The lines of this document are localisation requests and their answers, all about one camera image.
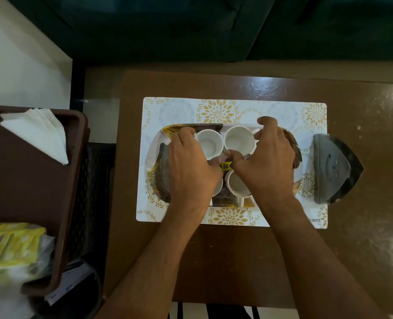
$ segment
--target brown plastic tray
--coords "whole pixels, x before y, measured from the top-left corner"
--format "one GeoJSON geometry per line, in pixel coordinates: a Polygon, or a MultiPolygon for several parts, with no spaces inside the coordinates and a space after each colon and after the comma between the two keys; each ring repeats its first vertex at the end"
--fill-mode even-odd
{"type": "MultiPolygon", "coordinates": [[[[0,113],[25,112],[27,107],[0,106],[0,113]]],[[[0,126],[0,222],[43,226],[56,237],[51,277],[23,284],[21,291],[44,296],[59,285],[69,262],[66,251],[83,145],[89,137],[86,116],[52,110],[65,129],[69,164],[62,165],[0,126]]]]}

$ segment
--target white ceramic mug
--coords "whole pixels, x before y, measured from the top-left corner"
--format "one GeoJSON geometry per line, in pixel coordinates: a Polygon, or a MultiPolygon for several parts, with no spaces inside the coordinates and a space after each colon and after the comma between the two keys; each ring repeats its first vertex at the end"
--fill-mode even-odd
{"type": "MultiPolygon", "coordinates": [[[[213,196],[212,196],[212,197],[214,197],[215,195],[217,195],[218,193],[220,193],[220,191],[222,190],[222,188],[223,188],[223,177],[222,177],[222,178],[220,179],[220,181],[217,183],[217,185],[216,185],[216,187],[215,187],[215,189],[214,189],[214,193],[213,193],[213,196]]],[[[213,200],[212,200],[212,199],[210,200],[209,206],[213,206],[213,200]]]]}
{"type": "Polygon", "coordinates": [[[251,197],[250,190],[240,177],[233,171],[229,171],[225,177],[226,187],[238,198],[238,207],[244,206],[244,198],[251,197]]]}
{"type": "Polygon", "coordinates": [[[256,139],[254,139],[254,134],[258,131],[260,131],[260,129],[250,131],[249,128],[242,125],[231,127],[225,134],[224,151],[228,149],[236,150],[243,156],[251,153],[257,142],[256,139]]]}
{"type": "Polygon", "coordinates": [[[202,130],[195,134],[195,139],[201,146],[207,160],[221,155],[223,151],[223,138],[219,132],[211,129],[202,130]]]}

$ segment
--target left hand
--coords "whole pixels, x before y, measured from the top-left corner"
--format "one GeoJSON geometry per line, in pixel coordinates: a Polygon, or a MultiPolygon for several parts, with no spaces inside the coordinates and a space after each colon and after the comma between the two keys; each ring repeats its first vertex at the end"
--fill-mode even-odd
{"type": "Polygon", "coordinates": [[[223,172],[218,157],[207,163],[194,134],[193,128],[181,128],[173,134],[168,145],[171,195],[169,210],[174,216],[198,226],[223,172]]]}

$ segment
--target glossy table surface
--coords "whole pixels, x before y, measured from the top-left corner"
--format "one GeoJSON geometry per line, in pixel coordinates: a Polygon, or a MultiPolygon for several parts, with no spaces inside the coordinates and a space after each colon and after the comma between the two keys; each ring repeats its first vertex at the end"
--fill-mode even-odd
{"type": "MultiPolygon", "coordinates": [[[[342,201],[329,207],[328,228],[319,232],[374,300],[393,314],[393,84],[370,82],[127,71],[105,293],[112,292],[158,227],[136,220],[146,96],[326,103],[328,133],[348,144],[365,172],[342,201]]],[[[294,307],[272,230],[200,225],[183,254],[173,300],[294,307]]]]}

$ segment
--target hand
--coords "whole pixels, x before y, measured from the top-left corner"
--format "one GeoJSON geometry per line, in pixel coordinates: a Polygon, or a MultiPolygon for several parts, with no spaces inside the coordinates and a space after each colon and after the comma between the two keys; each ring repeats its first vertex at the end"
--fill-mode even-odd
{"type": "Polygon", "coordinates": [[[170,167],[169,209],[198,226],[208,209],[217,183],[223,176],[219,159],[207,163],[204,152],[194,139],[195,130],[184,127],[174,133],[168,145],[170,167]]]}
{"type": "Polygon", "coordinates": [[[254,135],[257,148],[247,160],[241,153],[228,150],[233,170],[248,187],[263,212],[281,209],[294,198],[294,150],[273,117],[259,117],[263,129],[254,135]]]}

